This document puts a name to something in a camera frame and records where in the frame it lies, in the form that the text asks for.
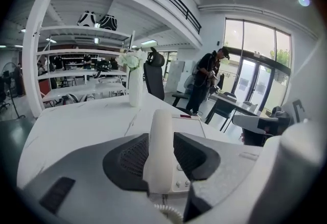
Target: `tree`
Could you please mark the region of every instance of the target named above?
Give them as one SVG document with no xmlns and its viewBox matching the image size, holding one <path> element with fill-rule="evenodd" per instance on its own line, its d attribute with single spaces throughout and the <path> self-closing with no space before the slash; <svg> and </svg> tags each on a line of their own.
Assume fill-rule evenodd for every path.
<svg viewBox="0 0 327 224">
<path fill-rule="evenodd" d="M 275 52 L 270 51 L 270 56 L 274 60 L 275 59 Z M 290 62 L 290 53 L 287 50 L 284 51 L 282 49 L 279 49 L 279 50 L 277 50 L 277 59 L 276 60 L 277 60 L 278 63 L 281 63 L 281 64 L 283 64 L 285 66 L 288 66 L 289 62 Z M 279 83 L 282 83 L 286 79 L 286 74 L 279 71 L 279 70 L 276 70 L 274 79 L 275 79 L 275 81 L 277 81 Z"/>
</svg>

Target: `white flower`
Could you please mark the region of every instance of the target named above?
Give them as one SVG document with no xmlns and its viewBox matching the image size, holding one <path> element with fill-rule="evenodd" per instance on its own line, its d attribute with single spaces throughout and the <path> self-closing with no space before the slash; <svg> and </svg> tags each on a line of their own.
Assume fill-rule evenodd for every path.
<svg viewBox="0 0 327 224">
<path fill-rule="evenodd" d="M 126 57 L 126 64 L 129 68 L 136 68 L 139 64 L 139 59 L 133 55 L 127 54 Z"/>
<path fill-rule="evenodd" d="M 143 52 L 141 49 L 138 49 L 138 51 L 136 52 L 136 57 L 138 57 L 140 61 L 144 63 L 148 55 L 147 53 Z"/>
<path fill-rule="evenodd" d="M 117 61 L 117 64 L 120 65 L 120 66 L 123 66 L 124 64 L 127 63 L 125 55 L 119 55 L 116 58 L 116 61 Z"/>
</svg>

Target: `desk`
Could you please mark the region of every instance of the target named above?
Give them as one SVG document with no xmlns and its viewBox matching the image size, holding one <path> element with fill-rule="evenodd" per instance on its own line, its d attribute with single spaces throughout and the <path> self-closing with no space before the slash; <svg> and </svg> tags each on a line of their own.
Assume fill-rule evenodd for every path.
<svg viewBox="0 0 327 224">
<path fill-rule="evenodd" d="M 210 98 L 215 102 L 219 99 L 223 102 L 232 104 L 234 106 L 235 110 L 240 111 L 246 115 L 251 115 L 251 116 L 260 116 L 261 115 L 261 111 L 259 111 L 259 106 L 257 106 L 257 108 L 254 111 L 250 111 L 250 106 L 244 104 L 243 102 L 239 102 L 239 101 L 233 102 L 233 101 L 230 101 L 227 98 L 221 97 L 215 93 L 212 94 L 210 96 Z"/>
<path fill-rule="evenodd" d="M 88 82 L 84 85 L 70 86 L 64 88 L 53 89 L 42 98 L 43 102 L 53 101 L 60 99 L 63 96 L 72 93 L 77 96 L 93 93 L 103 93 L 111 91 L 124 91 L 126 88 L 121 83 L 95 83 Z"/>
<path fill-rule="evenodd" d="M 36 175 L 70 152 L 82 147 L 134 134 L 149 133 L 154 111 L 177 108 L 144 93 L 141 107 L 131 107 L 128 95 L 48 108 L 36 120 L 20 157 L 17 186 L 23 188 Z M 224 133 L 202 123 L 205 137 L 233 142 Z M 192 134 L 192 128 L 184 132 Z"/>
</svg>

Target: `window frame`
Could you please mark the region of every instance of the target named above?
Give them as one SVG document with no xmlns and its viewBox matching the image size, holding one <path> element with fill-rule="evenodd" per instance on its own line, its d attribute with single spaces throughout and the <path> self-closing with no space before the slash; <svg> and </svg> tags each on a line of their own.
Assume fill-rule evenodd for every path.
<svg viewBox="0 0 327 224">
<path fill-rule="evenodd" d="M 236 78 L 235 78 L 235 81 L 234 81 L 234 86 L 232 88 L 232 93 L 234 93 L 235 90 L 236 90 L 236 87 L 237 87 L 237 84 L 238 84 L 238 81 L 239 81 L 239 77 L 240 77 L 240 73 L 241 73 L 241 70 L 242 70 L 241 66 L 242 66 L 243 60 L 248 59 L 248 60 L 254 61 L 257 64 L 262 63 L 262 64 L 270 67 L 270 69 L 271 69 L 271 75 L 270 75 L 270 79 L 269 79 L 269 82 L 268 82 L 267 90 L 266 90 L 266 92 L 264 94 L 264 98 L 263 98 L 262 103 L 260 104 L 259 110 L 262 111 L 265 104 L 266 104 L 266 101 L 268 99 L 268 96 L 269 96 L 269 93 L 270 93 L 270 90 L 271 90 L 271 86 L 272 86 L 272 83 L 273 83 L 274 74 L 275 74 L 276 70 L 280 70 L 281 72 L 285 73 L 289 77 L 288 80 L 287 80 L 287 84 L 286 84 L 286 91 L 285 91 L 285 94 L 284 94 L 284 97 L 283 97 L 283 100 L 282 100 L 282 103 L 284 103 L 286 93 L 287 93 L 287 89 L 288 89 L 288 86 L 289 86 L 289 81 L 291 79 L 291 66 L 292 66 L 292 57 L 293 57 L 292 35 L 284 32 L 284 31 L 282 31 L 280 29 L 277 29 L 276 27 L 272 27 L 272 26 L 262 24 L 262 23 L 259 23 L 259 22 L 249 21 L 249 20 L 245 20 L 245 19 L 237 19 L 237 18 L 225 18 L 223 44 L 225 42 L 225 35 L 226 35 L 226 22 L 228 20 L 240 21 L 243 24 L 242 48 L 239 49 L 239 48 L 233 48 L 233 47 L 225 46 L 228 49 L 229 53 L 240 56 L 240 63 L 239 63 L 237 75 L 236 75 Z M 268 57 L 265 57 L 265 56 L 261 56 L 261 55 L 260 55 L 260 57 L 257 57 L 257 56 L 254 56 L 253 52 L 244 50 L 244 33 L 245 33 L 244 32 L 245 31 L 244 30 L 244 28 L 245 28 L 244 24 L 246 22 L 256 24 L 258 26 L 263 26 L 263 27 L 273 29 L 273 31 L 274 31 L 274 59 L 271 59 L 271 58 L 268 58 Z M 277 32 L 280 32 L 280 33 L 285 34 L 285 35 L 290 37 L 290 61 L 289 61 L 289 65 L 288 65 L 290 67 L 285 66 L 285 65 L 277 62 L 277 54 L 276 54 L 276 52 L 277 52 Z"/>
</svg>

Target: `trousers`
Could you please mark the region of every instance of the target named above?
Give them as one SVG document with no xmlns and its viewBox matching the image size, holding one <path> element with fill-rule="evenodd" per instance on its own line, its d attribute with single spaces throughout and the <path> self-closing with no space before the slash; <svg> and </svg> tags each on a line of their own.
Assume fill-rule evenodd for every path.
<svg viewBox="0 0 327 224">
<path fill-rule="evenodd" d="M 207 94 L 208 88 L 206 86 L 206 83 L 203 84 L 200 87 L 193 86 L 193 90 L 189 99 L 189 103 L 186 106 L 187 110 L 193 110 L 194 113 L 197 113 L 199 111 L 200 104 L 203 102 L 206 94 Z"/>
</svg>

